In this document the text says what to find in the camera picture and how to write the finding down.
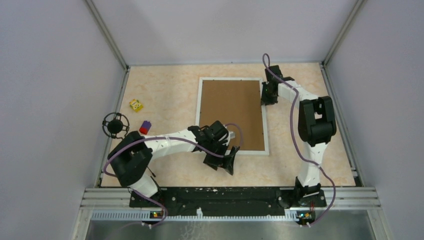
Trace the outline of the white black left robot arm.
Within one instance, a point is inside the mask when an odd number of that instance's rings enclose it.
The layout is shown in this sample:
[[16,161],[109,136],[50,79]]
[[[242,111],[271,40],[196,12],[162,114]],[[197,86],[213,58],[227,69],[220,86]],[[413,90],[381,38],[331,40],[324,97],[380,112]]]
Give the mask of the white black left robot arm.
[[146,169],[159,158],[178,153],[204,152],[204,164],[234,174],[234,162],[239,146],[229,149],[235,133],[227,125],[215,121],[211,125],[192,125],[183,130],[162,135],[128,133],[109,153],[103,167],[105,175],[116,177],[124,188],[134,190],[149,207],[160,202],[159,185]]

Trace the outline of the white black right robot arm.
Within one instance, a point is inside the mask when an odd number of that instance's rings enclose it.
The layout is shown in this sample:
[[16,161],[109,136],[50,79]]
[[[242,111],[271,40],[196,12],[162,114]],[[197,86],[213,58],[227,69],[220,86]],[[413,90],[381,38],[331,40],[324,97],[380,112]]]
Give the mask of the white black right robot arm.
[[262,84],[261,104],[268,106],[284,98],[290,102],[289,124],[295,141],[294,110],[298,109],[297,132],[304,152],[299,156],[302,166],[289,197],[289,206],[325,206],[321,190],[321,175],[327,177],[322,162],[329,142],[337,132],[333,100],[304,89],[292,77],[284,77],[278,65],[265,67],[266,81]]

